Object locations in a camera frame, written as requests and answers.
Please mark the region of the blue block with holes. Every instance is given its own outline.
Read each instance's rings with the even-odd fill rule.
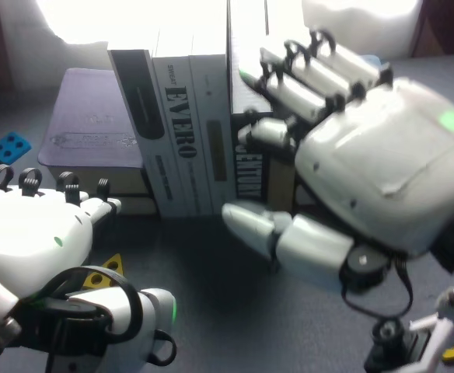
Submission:
[[[31,148],[27,140],[15,132],[10,132],[0,140],[0,163],[11,165]]]

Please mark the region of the purple book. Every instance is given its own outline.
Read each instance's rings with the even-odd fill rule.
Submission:
[[[150,194],[142,155],[113,71],[66,71],[39,163],[54,178],[64,171],[76,173],[88,193],[95,193],[99,178],[105,177],[114,196]]]

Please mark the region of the dark table surface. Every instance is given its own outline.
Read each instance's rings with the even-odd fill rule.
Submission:
[[[417,69],[422,76],[422,67]],[[450,85],[454,83],[446,84],[451,81],[444,81],[445,91],[454,89]],[[0,97],[0,137],[18,131],[33,146],[15,169],[38,166],[37,153],[55,97],[55,92]],[[43,186],[52,187],[49,172],[40,168]],[[114,237],[96,249],[93,262],[104,263],[115,253],[122,255],[124,274],[137,288],[165,288],[177,298],[176,361],[146,371],[363,371],[373,320],[348,309],[338,294],[284,272],[271,274],[267,263],[239,244],[218,218],[169,222],[120,218]],[[430,256],[409,263],[408,269],[415,300],[405,322],[433,313],[438,294],[454,285],[454,277]],[[388,313],[403,308],[407,294],[391,273],[358,301]],[[36,351],[9,350],[0,357],[0,372],[44,371],[45,361],[46,355]],[[437,371],[454,368],[440,366]]]

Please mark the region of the white robotic hand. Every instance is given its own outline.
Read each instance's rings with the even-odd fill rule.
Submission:
[[[38,169],[24,170],[17,186],[9,185],[10,166],[0,165],[2,172],[0,354],[20,346],[48,352],[49,372],[132,373],[146,362],[170,364],[175,298],[162,289],[136,291],[112,270],[79,267],[89,263],[94,236],[120,212],[108,180],[89,198],[71,173],[49,190],[39,188]],[[92,272],[114,287],[77,293]],[[161,359],[164,341],[172,352]]]
[[[353,309],[379,320],[367,372],[434,371],[454,341],[454,295],[430,327],[404,331],[398,318],[413,301],[406,260],[431,252],[454,271],[454,105],[417,82],[393,79],[388,65],[371,66],[325,30],[267,39],[253,50],[239,73],[274,115],[248,110],[239,141],[294,162],[332,219],[237,201],[223,207],[224,222],[282,268],[341,290]],[[402,312],[379,315],[346,299],[348,290],[380,284],[393,263],[410,296]],[[424,330],[438,324],[444,332]]]

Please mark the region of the green indicator light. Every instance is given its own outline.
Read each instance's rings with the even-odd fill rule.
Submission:
[[[454,132],[454,110],[445,111],[439,117],[439,123],[448,131]]]
[[[175,318],[177,317],[177,301],[173,299],[173,314],[172,314],[172,323],[175,324]]]

